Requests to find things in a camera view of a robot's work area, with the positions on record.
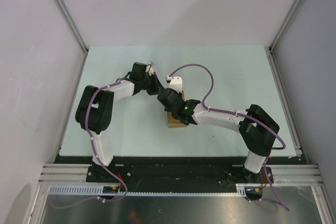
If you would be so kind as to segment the brown cardboard express box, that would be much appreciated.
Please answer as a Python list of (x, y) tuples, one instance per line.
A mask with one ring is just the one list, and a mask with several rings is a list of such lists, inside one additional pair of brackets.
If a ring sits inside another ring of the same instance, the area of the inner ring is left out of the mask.
[[(177, 92), (178, 96), (182, 99), (182, 103), (180, 105), (180, 107), (182, 107), (182, 105), (184, 105), (185, 103), (185, 95), (184, 95), (184, 91), (181, 92)], [(183, 124), (180, 120), (176, 119), (173, 117), (172, 112), (165, 108), (164, 109), (167, 115), (167, 124), (168, 124), (168, 128), (182, 128), (182, 127), (186, 127), (185, 124)]]

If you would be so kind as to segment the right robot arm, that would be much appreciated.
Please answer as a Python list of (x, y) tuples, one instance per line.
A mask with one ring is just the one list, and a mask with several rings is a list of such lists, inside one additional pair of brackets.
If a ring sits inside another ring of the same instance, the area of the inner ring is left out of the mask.
[(184, 125), (212, 125), (238, 132), (248, 148), (240, 177), (249, 183), (255, 183), (261, 177), (263, 164), (274, 149), (280, 130), (262, 107), (252, 104), (244, 112), (206, 109), (201, 101), (185, 101), (170, 88), (162, 90), (157, 99), (174, 119)]

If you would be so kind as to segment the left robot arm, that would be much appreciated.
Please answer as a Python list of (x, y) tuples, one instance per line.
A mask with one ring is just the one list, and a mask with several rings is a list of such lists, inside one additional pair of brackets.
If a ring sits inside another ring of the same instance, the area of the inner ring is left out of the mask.
[(135, 62), (125, 77), (101, 88), (88, 85), (83, 91), (75, 120), (90, 135), (93, 161), (100, 165), (97, 174), (105, 182), (112, 181), (116, 175), (116, 169), (110, 165), (113, 153), (105, 134), (111, 123), (113, 105), (141, 91), (158, 95), (163, 86), (153, 66), (151, 61), (147, 64)]

